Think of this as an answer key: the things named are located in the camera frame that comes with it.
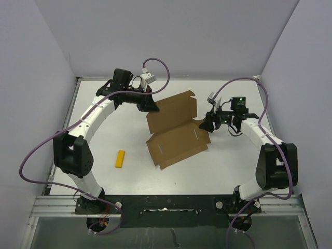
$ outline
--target yellow block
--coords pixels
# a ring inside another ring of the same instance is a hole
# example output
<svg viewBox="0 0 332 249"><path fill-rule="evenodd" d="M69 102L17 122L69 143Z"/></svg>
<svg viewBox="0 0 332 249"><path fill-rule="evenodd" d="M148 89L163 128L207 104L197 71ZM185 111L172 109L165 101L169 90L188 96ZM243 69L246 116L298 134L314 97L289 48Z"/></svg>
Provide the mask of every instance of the yellow block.
<svg viewBox="0 0 332 249"><path fill-rule="evenodd" d="M116 168L122 168L122 163L123 159L125 157L125 151L124 150L119 150L118 157L115 162L115 167Z"/></svg>

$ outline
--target white tabletop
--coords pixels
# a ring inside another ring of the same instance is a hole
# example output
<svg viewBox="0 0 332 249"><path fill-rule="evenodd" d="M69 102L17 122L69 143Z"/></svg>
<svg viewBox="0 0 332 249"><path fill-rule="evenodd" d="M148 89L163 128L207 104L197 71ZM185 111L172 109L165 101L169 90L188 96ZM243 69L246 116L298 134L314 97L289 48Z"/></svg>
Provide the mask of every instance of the white tabletop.
<svg viewBox="0 0 332 249"><path fill-rule="evenodd" d="M197 119L203 119L211 109L206 101L226 81L172 80L162 92L154 95L161 100L187 90L197 98ZM74 105L70 123L74 123L91 104L103 81L82 81ZM157 90L164 81L151 84ZM251 113L260 116L263 104L253 81L237 81L228 85L219 96L222 101L232 96L245 96ZM262 124L269 128L267 118ZM90 149L94 157L92 172L107 195L208 195L232 194L235 186L248 182L255 176L258 151L250 140L242 135L232 137L226 126L210 133L211 144L206 151L161 170L154 166L146 141L151 137L146 113L134 104L122 104L100 126L94 135ZM126 151L123 166L115 168L118 151ZM55 182L74 186L74 182L60 169ZM53 185L51 195L72 195L73 190Z"/></svg>

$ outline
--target brown cardboard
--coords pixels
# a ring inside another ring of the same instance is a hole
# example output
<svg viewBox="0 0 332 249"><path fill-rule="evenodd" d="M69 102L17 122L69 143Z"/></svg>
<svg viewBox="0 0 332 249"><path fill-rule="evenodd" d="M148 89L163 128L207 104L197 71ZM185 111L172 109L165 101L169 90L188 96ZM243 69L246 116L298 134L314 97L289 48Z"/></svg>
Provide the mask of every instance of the brown cardboard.
<svg viewBox="0 0 332 249"><path fill-rule="evenodd" d="M164 169L208 148L207 131L198 128L197 101L186 91L157 101L158 113L146 116L152 137L146 141L155 165Z"/></svg>

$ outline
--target gray floor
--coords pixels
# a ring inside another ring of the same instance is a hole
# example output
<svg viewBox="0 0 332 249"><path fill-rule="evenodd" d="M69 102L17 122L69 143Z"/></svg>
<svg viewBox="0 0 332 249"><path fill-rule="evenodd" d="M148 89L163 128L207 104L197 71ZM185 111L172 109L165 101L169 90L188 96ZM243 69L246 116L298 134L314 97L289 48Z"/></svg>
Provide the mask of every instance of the gray floor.
<svg viewBox="0 0 332 249"><path fill-rule="evenodd" d="M109 236L87 234L85 218L40 218L32 249L52 248L225 248L226 229L214 227L126 228ZM257 249L307 248L297 216L255 216L249 233ZM243 234L230 235L231 249L251 249Z"/></svg>

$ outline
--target gray wall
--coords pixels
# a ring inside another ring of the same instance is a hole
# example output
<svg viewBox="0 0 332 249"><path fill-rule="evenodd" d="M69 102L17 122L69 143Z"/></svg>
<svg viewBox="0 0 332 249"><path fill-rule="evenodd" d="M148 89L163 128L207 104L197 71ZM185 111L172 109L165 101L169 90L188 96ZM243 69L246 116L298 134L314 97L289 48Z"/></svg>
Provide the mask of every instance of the gray wall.
<svg viewBox="0 0 332 249"><path fill-rule="evenodd" d="M301 0L262 80L282 139L299 152L299 192L320 248L331 248L332 2Z"/></svg>
<svg viewBox="0 0 332 249"><path fill-rule="evenodd" d="M0 1L0 247L19 248L42 186L21 180L19 165L39 142L61 128L75 77L33 0ZM47 179L51 144L26 165Z"/></svg>
<svg viewBox="0 0 332 249"><path fill-rule="evenodd" d="M75 75L138 74L143 60L159 57L173 78L187 79L260 74L298 2L35 1Z"/></svg>

